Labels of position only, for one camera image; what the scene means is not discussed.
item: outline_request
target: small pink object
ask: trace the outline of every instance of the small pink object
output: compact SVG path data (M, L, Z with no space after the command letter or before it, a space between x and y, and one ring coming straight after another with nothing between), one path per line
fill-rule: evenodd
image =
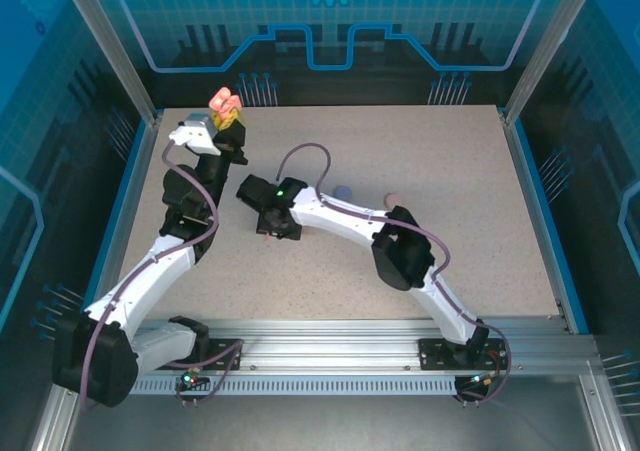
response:
M402 206L402 198L395 193L388 193L384 197L384 207L391 211L396 206Z
M211 101L209 101L209 107L220 115L224 120L227 119L231 111L242 109L242 103L240 97L237 94L231 94L229 88L220 88Z

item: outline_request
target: cable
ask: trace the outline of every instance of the cable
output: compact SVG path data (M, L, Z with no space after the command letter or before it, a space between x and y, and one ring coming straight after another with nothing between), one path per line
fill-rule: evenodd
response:
M473 398L482 398L483 396L481 394L478 393L474 393L473 391L463 391L464 394L469 395ZM549 446L551 446L552 449L558 450L560 451L560 447L558 445L556 445L551 438L547 437L547 435L545 435L542 431L540 431L540 429L538 429L538 427L533 424L529 418L527 418L524 414L522 414L517 408L513 407L513 406L509 406L508 404L503 403L502 401L498 401L497 399L495 401L493 401L493 404L495 404L496 406L498 406L499 408L504 409L505 411L508 411L509 413L515 414L516 416L518 416L522 421L524 421L532 430L533 432L535 432L538 436L540 436L540 438L542 438L543 441L545 441Z
M442 271L444 271L447 268L447 266L449 266L449 263L451 262L451 253L449 252L449 248L447 248L447 245L444 244L444 242L440 238L438 238L436 235L430 233L429 231L427 231L425 229L422 229L419 226L414 226L412 224L405 223L404 221L398 221L398 220L395 220L395 219L389 219L387 217L369 216L368 214L359 213L357 211L352 211L350 209L341 208L340 206L336 206L336 205L334 205L334 204L332 204L332 203L330 203L328 201L325 201L322 198L322 195L320 193L320 187L322 186L322 181L327 176L327 174L329 173L329 169L331 168L331 153L322 144L318 144L318 143L303 143L303 144L300 144L300 145L296 146L291 151L289 151L287 154L285 154L284 158L282 158L280 166L278 167L278 172L276 174L276 182L280 181L280 176L282 175L282 170L284 169L284 166L287 163L287 161L289 160L289 158L291 157L291 155L293 155L295 152L297 152L297 151L299 151L299 150L301 150L303 148L318 148L318 149L320 149L321 151L324 152L324 154L325 154L325 156L327 158L327 164L326 164L324 170L322 171L322 173L320 174L320 177L318 178L318 181L316 183L316 188L315 188L316 198L324 206L326 206L327 208L329 208L329 209L331 209L333 211L336 211L336 212L342 213L342 214L346 214L347 216L352 216L354 218L365 219L365 220L368 220L368 221L373 221L373 222L378 222L378 223L387 223L387 224L391 224L391 225L394 225L394 226L399 226L399 227L402 227L402 228L406 228L406 229L408 229L410 231L413 231L413 232L416 232L418 234L421 234L421 235L425 236L427 239L432 240L434 243L436 243L440 247L440 249L442 249L442 252L444 253L444 262L438 268L436 268L436 270L432 273L431 279L432 279L433 284L435 284L435 286L438 288L438 290L440 291L440 293L442 294L444 299L447 301L449 306L451 306L456 311L456 313L458 313L458 315L462 316L462 319L464 319L468 323L471 323L473 326L478 326L480 328L484 328L484 329L488 329L489 331L493 331L498 336L500 336L500 338L504 341L504 347L505 347L505 351L507 353L507 369L504 372L504 377L502 378L502 381L500 382L498 387L495 389L495 391L493 393L491 393L489 396L485 397L480 402L486 402L486 401L493 400L497 396L497 394L500 393L502 391L502 389L504 389L504 385L507 382L507 379L509 378L509 375L511 374L511 357L512 357L512 355L511 355L511 347L509 346L509 341L507 340L507 337L498 328L496 328L495 326L491 326L490 324L479 323L478 321L475 321L475 320L471 319L469 316L467 316L462 311L462 309L460 309L460 307L455 303L455 301L451 298L451 296L449 296L449 293L447 293L445 291L445 289L442 287L440 282L436 279L438 277L438 275Z
M182 176L184 179L186 179L191 185L193 185L194 188L196 188L198 190L198 192L200 192L200 194L202 194L202 196L204 197L205 201L207 202L207 205L209 206L209 209L211 211L211 218L210 220L212 221L211 225L207 228L207 230L200 236L190 240L190 241L186 241L182 244L179 244L178 246L174 246L172 248L169 248L165 251L162 251L158 254L156 254L155 256L153 256L152 258L149 258L148 260L146 260L145 262L143 262L140 266L138 266L136 269L134 269L131 274L129 274L129 276L127 276L125 278L125 280L122 282L122 284L120 284L120 286L118 287L118 290L114 293L113 297L111 298L111 301L109 302L109 304L105 307L104 312L102 313L102 316L100 317L100 320L98 321L98 324L96 325L95 330L93 331L93 334L91 335L91 338L89 339L89 344L87 346L87 351L85 352L84 355L84 361L82 363L82 375L80 378L80 407L87 411L89 409L89 405L87 403L87 388L89 387L89 369L91 367L91 359L93 358L93 353L95 351L95 347L96 347L96 342L98 340L98 336L100 335L100 332L102 331L102 328L104 328L107 319L109 318L109 315L111 314L111 312L116 309L115 305L118 303L118 301L120 300L120 297L122 296L122 294L127 290L127 288L129 287L129 285L138 277L140 276L140 274L142 274L149 266L153 265L154 263L157 263L159 260L161 260L162 258L167 257L168 255L175 253L177 251L181 251L183 249L189 248L191 246L195 246L196 244L204 241L205 239L210 238L211 236L213 236L215 234L215 232L218 229L219 226L219 217L218 217L218 208L216 207L215 202L213 201L213 198L211 197L211 195L207 192L207 190L204 188L204 186L202 186L194 177L192 177L191 175L189 175L187 172L185 172L184 170L182 170L181 168L179 168L175 163L173 163L172 161L169 160L168 155L169 155L169 151L171 151L171 149L173 148L173 146L175 145L175 141L170 140L169 143L167 144L167 147L164 149L164 151L162 152L162 161L169 166L169 168L171 168L173 171L175 171L178 175Z
M238 348L240 348L242 346L242 344L244 343L244 341L242 341L241 339L239 339L238 341L236 341L233 345L229 346L227 349L225 349L224 351L222 351L220 354L207 359L206 361L202 361L201 363L189 363L189 364L182 364L182 363L171 363L168 366L174 367L174 368L190 368L190 367L202 367L202 366L206 366L208 364L211 364L221 358L224 358L227 354L229 354L232 351L235 351L235 355L229 360L229 364L227 364L226 369L224 370L224 374L220 377L220 380L216 383L216 385L213 387L213 389L211 390L211 392L209 394L207 394L205 397L201 398L201 399L193 399L193 404L195 406L198 406L198 403L204 403L206 401L209 401L211 398L213 398L213 396L220 390L220 388L222 387L222 383L224 383L224 380L227 379L227 375L229 374L229 371L231 371L231 368L233 367L233 363L235 363L236 359L238 358L238 356L240 355L238 353ZM182 394L180 393L179 390L176 389L176 398L178 398L180 401L182 401L182 405L184 406L187 402L189 402L189 399L184 399L182 397Z

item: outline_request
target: purple cable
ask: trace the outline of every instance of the purple cable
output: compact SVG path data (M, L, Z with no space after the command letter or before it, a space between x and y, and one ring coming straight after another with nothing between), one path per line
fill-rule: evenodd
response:
M463 394L466 394L468 396L471 396L472 398L482 398L483 396L481 394L478 393L474 393L472 391L463 391ZM513 406L509 406L508 404L505 404L501 401L494 401L493 404L495 404L496 406L498 406L499 408L504 409L505 411L515 414L516 416L518 416L522 421L524 421L538 436L540 436L540 438L542 438L549 446L551 446L551 448L553 449L557 449L560 450L560 448L553 442L551 441L551 439L549 439L542 431L540 431L538 429L538 427L533 424L529 418L527 418L524 414L522 414L517 408L513 407Z
M222 351L220 354L217 354L216 356L207 359L206 361L203 361L202 363L196 363L196 364L181 364L181 363L171 363L168 366L172 366L174 368L193 368L193 367L202 367L202 366L206 366L208 364L213 363L214 361L217 361L218 359L224 358L227 354L229 354L231 351L237 351L237 349L242 346L242 344L244 343L244 341L242 341L241 339L236 341L233 345L229 346L227 349L225 349L224 351ZM202 399L195 399L193 400L193 403L197 406L197 403L204 403L209 401L211 398L213 398L213 396L220 390L220 388L222 387L222 383L224 383L224 380L227 378L227 375L229 374L229 371L231 371L231 368L233 367L233 363L236 362L236 359L238 358L239 354L236 353L235 356L233 358L231 358L229 360L229 364L227 364L227 368L224 370L224 374L220 377L220 380L216 383L216 385L213 387L213 389L211 390L211 392L209 394L207 394L204 398ZM182 404L184 405L184 403L188 402L188 399L184 399L182 397L182 394L180 394L180 391L176 390L176 398L178 398L180 401L182 401Z
M140 276L140 274L142 274L142 272L144 272L144 270L147 269L149 266L151 266L154 263L157 263L159 260L167 257L172 253L189 248L191 246L194 246L204 241L205 239L208 239L213 234L215 234L216 230L218 229L218 226L220 223L218 219L218 208L216 207L216 204L214 203L211 195L207 192L204 186L202 186L194 177L190 176L187 172L180 169L176 164L169 161L167 156L169 155L169 151L171 151L171 149L175 144L176 144L175 141L173 140L169 141L169 143L167 144L167 147L162 152L162 161L167 166L169 166L169 168L175 171L177 174L179 174L184 179L189 181L189 183L193 185L193 187L196 188L202 194L205 201L209 205L209 209L211 210L211 214L212 214L211 219L213 222L211 226L202 235L198 236L197 238L194 238L178 246L174 246L173 248L169 248L165 251L162 251L156 254L153 258L149 258L147 261L143 262L131 274L129 274L129 276L127 276L125 280L122 282L122 284L118 287L118 290L115 292L115 294L111 298L111 301L105 307L105 310L102 313L102 316L98 321L98 324L96 325L96 329L93 331L93 334L91 335L91 339L89 339L87 351L85 352L85 355L84 355L84 362L82 363L82 376L80 378L80 406L84 411L87 411L89 409L89 406L87 403L87 388L89 387L89 368L91 367L91 359L93 358L93 352L95 351L96 342L98 340L98 336L100 335L100 332L102 331L102 328L104 328L105 323L109 318L109 315L115 309L115 304L120 300L120 297L122 296L122 294L127 290L127 288L133 282L133 280L136 279L138 276Z
M453 301L453 299L451 299L451 296L449 296L449 293L447 293L445 291L445 289L442 287L442 285L436 280L438 275L447 266L449 266L449 263L451 262L451 253L449 252L449 248L447 248L447 245L444 244L444 242L440 238L438 238L436 235L430 233L429 231L427 231L425 229L422 229L419 226L414 226L412 224L405 223L403 221L398 221L398 220L395 220L395 219L389 219L389 218L386 218L386 217L369 216L368 214L358 213L357 211L352 211L350 209L341 208L339 206L336 206L336 205L334 205L334 204L322 199L322 195L320 193L320 187L322 186L322 181L327 176L327 173L329 173L329 169L331 168L331 153L322 144L318 144L318 143L303 143L303 144L300 144L300 145L296 146L291 151L289 151L284 156L284 158L282 158L282 162L280 163L280 167L278 168L278 173L276 174L276 182L280 181L280 176L282 175L282 170L284 169L284 166L287 163L287 161L289 160L289 158L291 157L291 155L294 154L295 152L303 149L303 148L318 148L318 149L322 150L324 152L325 156L327 157L327 164L326 164L324 170L322 171L322 173L320 174L320 177L318 178L318 182L316 183L316 189L315 189L316 197L318 198L318 201L321 202L324 206L326 206L327 208L329 208L329 209L331 209L333 211L336 211L336 212L342 213L342 214L346 214L347 216L351 216L351 217L354 217L354 218L365 219L365 220L368 220L368 221L378 222L378 223L387 223L387 224L391 224L391 225L394 225L394 226L399 226L401 228L406 228L406 229L408 229L410 231L413 231L415 233L421 234L421 235L425 236L426 238L432 240L434 243L436 243L440 247L440 249L442 249L442 252L444 253L444 262L438 268L436 268L435 271L433 272L433 274L431 275L432 282L438 288L440 293L442 293L442 296L444 297L444 299L446 299L447 303L449 303L449 305L456 311L456 313L458 313L460 316L462 316L462 319L464 319L465 321L473 324L474 326L478 326L480 328L484 328L484 329L488 329L490 331L493 331L498 336L500 336L500 338L502 338L502 340L504 341L504 347L505 347L505 351L507 353L507 369L504 372L504 377L502 378L502 381L500 382L500 384L498 385L496 390L493 393L491 393L490 396L487 396L486 398L484 398L480 402L488 402L488 401L491 401L492 399L494 399L497 396L497 394L502 391L502 389L504 388L505 383L507 382L507 379L509 378L509 375L511 374L511 356L512 356L511 355L511 347L509 346L509 341L507 340L507 337L498 328L496 328L495 326L491 326L489 324L479 323L479 322L474 321L473 319L471 319L469 316L467 316L462 311L462 309L460 309L460 307L455 303L455 301Z

